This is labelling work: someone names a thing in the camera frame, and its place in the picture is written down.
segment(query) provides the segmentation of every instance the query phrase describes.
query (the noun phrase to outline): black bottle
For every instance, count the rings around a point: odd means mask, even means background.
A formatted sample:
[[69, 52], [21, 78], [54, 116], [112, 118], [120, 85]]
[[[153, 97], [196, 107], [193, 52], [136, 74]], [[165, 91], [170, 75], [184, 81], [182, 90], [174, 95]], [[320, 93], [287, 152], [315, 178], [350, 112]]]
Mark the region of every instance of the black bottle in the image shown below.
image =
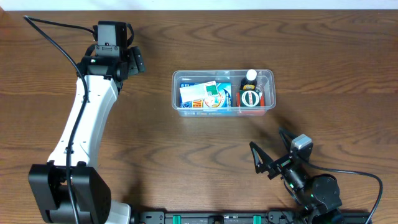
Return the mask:
[[257, 72], [254, 69], [248, 70], [246, 77], [241, 81], [240, 90], [254, 90], [257, 85]]

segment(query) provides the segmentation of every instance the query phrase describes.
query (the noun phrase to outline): plastic bin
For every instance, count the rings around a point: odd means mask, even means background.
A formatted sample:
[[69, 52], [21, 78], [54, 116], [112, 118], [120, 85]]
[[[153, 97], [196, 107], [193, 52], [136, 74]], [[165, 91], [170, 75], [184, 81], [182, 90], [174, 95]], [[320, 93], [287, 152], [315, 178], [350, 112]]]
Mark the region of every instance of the plastic bin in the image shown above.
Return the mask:
[[[257, 87], [264, 96], [264, 106], [237, 107], [236, 94], [241, 80], [248, 70], [187, 70], [176, 71], [172, 82], [172, 106], [180, 116], [209, 117], [209, 116], [262, 116], [276, 104], [274, 76], [268, 69], [257, 71]], [[180, 85], [182, 83], [217, 83], [231, 84], [232, 107], [230, 108], [182, 108], [180, 107]]]

